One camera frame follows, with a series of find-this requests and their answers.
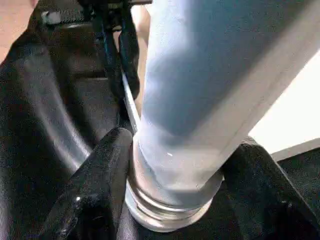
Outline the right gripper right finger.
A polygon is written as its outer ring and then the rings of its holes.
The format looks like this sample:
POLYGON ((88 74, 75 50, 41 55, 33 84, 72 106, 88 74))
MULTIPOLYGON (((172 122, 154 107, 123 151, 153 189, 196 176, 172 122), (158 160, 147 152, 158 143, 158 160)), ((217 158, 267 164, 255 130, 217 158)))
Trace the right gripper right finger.
POLYGON ((243 140, 221 170, 243 239, 320 238, 315 210, 256 141, 243 140))

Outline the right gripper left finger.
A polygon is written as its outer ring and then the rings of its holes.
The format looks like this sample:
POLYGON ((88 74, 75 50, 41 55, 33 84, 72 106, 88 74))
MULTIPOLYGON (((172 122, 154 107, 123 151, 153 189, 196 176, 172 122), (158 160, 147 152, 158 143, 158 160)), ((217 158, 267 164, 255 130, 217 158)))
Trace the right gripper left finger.
POLYGON ((132 140, 132 133, 121 127, 101 139, 53 205, 39 239, 117 238, 132 140))

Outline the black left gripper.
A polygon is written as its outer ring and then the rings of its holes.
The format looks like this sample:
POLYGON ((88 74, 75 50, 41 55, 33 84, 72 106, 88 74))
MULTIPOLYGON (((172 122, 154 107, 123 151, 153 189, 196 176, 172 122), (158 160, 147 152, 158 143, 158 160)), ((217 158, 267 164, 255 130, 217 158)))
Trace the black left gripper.
POLYGON ((41 20, 44 25, 83 24, 92 21, 100 57, 110 89, 117 99, 125 96, 123 75, 125 75, 132 97, 140 93, 138 63, 140 49, 136 28, 130 8, 148 5, 151 0, 80 0, 82 9, 61 9, 44 11, 41 20))

